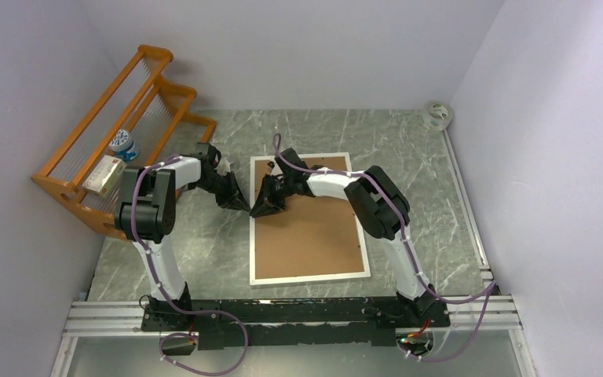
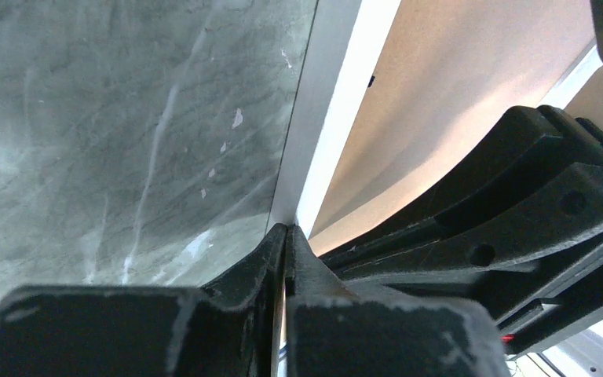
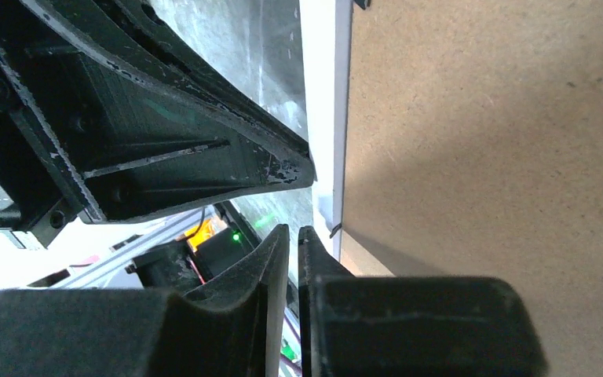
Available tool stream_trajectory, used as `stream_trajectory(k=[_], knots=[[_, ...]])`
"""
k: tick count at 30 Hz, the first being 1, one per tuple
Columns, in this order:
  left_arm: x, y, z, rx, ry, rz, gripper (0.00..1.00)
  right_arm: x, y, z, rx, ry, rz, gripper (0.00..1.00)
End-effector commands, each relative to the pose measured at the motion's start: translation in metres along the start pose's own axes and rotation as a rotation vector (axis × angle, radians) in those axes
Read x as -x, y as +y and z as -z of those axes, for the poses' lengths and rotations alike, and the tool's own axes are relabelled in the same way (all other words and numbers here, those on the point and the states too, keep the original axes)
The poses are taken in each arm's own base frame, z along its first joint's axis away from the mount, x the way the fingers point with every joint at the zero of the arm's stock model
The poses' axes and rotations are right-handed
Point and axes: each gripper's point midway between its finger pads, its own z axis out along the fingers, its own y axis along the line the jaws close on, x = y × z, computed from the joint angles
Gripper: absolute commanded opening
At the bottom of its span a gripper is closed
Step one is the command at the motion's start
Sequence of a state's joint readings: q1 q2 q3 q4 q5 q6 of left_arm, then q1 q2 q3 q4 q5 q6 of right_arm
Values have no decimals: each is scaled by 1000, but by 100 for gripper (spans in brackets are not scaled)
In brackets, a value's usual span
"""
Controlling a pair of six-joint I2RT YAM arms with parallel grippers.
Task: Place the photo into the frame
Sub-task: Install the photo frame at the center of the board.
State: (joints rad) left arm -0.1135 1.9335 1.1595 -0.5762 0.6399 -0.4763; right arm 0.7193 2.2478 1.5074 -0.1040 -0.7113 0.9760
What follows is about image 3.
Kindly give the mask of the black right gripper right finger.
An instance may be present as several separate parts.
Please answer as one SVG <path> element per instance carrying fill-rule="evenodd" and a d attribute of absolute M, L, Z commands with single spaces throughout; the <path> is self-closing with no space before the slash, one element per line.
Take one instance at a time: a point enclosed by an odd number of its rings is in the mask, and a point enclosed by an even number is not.
<path fill-rule="evenodd" d="M 354 276 L 298 234 L 305 376 L 545 376 L 520 295 L 488 276 Z"/>

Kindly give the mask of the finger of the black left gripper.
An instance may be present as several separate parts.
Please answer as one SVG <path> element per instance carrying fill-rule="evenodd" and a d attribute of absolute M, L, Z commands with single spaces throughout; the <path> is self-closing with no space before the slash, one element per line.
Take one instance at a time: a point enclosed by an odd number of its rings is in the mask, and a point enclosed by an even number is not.
<path fill-rule="evenodd" d="M 309 187 L 309 145 L 147 1 L 0 1 L 0 233 L 150 221 Z"/>

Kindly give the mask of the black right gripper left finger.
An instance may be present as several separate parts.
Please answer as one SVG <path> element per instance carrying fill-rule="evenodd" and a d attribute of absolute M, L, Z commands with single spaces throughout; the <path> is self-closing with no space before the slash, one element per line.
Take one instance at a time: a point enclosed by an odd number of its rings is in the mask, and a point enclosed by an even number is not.
<path fill-rule="evenodd" d="M 276 376 L 289 228 L 181 294 L 0 291 L 0 376 Z"/>

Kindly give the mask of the brown frame backing board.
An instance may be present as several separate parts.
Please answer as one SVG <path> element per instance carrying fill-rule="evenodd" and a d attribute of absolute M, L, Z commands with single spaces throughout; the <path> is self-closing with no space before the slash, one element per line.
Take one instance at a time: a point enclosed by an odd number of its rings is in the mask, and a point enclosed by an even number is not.
<path fill-rule="evenodd" d="M 603 376 L 603 1 L 353 14 L 342 263 L 497 276 L 553 376 Z"/>

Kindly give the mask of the white picture frame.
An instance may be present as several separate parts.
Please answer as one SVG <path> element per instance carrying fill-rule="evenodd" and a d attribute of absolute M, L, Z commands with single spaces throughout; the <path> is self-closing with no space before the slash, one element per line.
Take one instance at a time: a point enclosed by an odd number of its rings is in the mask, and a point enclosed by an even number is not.
<path fill-rule="evenodd" d="M 300 3 L 313 226 L 327 252 L 341 258 L 349 74 L 354 10 L 369 1 Z"/>

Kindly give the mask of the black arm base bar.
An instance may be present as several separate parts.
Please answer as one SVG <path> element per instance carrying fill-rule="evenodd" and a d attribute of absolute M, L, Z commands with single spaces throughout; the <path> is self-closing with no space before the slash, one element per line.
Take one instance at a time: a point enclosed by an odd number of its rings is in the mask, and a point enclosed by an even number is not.
<path fill-rule="evenodd" d="M 200 287 L 245 258 L 261 243 L 245 217 L 229 201 L 203 212 L 201 221 L 176 239 L 138 255 L 125 272 L 143 287 L 170 287 L 182 293 Z"/>

